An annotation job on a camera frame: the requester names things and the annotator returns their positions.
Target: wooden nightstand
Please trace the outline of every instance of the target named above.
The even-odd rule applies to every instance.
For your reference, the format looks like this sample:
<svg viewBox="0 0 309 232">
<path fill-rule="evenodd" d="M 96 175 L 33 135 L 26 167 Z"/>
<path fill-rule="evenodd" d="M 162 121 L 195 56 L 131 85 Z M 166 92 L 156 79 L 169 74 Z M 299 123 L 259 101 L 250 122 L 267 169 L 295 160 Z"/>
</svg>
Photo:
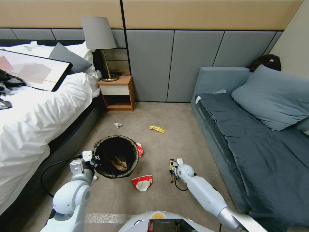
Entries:
<svg viewBox="0 0 309 232">
<path fill-rule="evenodd" d="M 117 81 L 99 81 L 107 111 L 133 111 L 135 105 L 132 76 L 120 76 Z"/>
</svg>

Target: sofa cushion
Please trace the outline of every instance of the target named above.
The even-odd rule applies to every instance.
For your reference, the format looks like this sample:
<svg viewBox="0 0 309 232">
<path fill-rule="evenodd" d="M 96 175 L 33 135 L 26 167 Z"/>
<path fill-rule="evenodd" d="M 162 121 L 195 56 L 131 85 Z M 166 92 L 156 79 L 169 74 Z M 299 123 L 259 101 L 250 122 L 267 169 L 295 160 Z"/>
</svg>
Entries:
<svg viewBox="0 0 309 232">
<path fill-rule="evenodd" d="M 199 96 L 234 156 L 250 202 L 249 214 L 269 232 L 286 231 L 282 227 L 290 225 L 308 227 L 309 138 L 292 127 L 268 129 L 229 94 Z"/>
<path fill-rule="evenodd" d="M 309 116 L 309 79 L 260 65 L 232 98 L 267 127 L 280 131 Z"/>
</svg>

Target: screen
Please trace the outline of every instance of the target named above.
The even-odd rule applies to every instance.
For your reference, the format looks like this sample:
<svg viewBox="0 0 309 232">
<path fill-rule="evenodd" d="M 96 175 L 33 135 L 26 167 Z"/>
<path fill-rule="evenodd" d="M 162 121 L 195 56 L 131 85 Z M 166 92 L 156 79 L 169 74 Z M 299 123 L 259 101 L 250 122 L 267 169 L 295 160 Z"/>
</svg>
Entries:
<svg viewBox="0 0 309 232">
<path fill-rule="evenodd" d="M 147 232 L 198 232 L 183 219 L 151 219 Z"/>
</svg>

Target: beige wall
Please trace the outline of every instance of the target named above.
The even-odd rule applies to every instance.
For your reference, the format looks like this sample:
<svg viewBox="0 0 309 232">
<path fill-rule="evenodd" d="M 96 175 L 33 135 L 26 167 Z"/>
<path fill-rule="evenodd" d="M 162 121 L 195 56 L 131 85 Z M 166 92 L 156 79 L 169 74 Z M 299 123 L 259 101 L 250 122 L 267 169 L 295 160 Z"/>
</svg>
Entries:
<svg viewBox="0 0 309 232">
<path fill-rule="evenodd" d="M 280 57 L 283 72 L 309 78 L 309 0 L 304 0 L 270 53 Z"/>
<path fill-rule="evenodd" d="M 82 28 L 85 15 L 107 17 L 123 28 L 119 0 L 0 0 L 0 27 Z"/>
<path fill-rule="evenodd" d="M 127 29 L 283 30 L 302 0 L 123 0 Z"/>
<path fill-rule="evenodd" d="M 283 30 L 302 0 L 123 0 L 128 29 Z M 0 0 L 0 27 L 81 28 L 81 16 L 123 28 L 119 0 Z"/>
</svg>

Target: crumpled red cup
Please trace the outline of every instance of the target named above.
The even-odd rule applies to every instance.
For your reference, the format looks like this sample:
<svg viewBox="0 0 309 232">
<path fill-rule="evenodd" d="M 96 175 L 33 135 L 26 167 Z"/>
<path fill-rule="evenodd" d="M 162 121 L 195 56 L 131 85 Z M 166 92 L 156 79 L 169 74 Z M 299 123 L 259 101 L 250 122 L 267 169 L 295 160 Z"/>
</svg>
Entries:
<svg viewBox="0 0 309 232">
<path fill-rule="evenodd" d="M 135 188 L 141 192 L 145 192 L 152 185 L 152 175 L 134 178 L 132 179 L 132 183 Z"/>
<path fill-rule="evenodd" d="M 140 143 L 136 143 L 137 149 L 138 149 L 138 156 L 142 157 L 144 153 L 144 149 L 142 148 L 142 145 Z"/>
</svg>

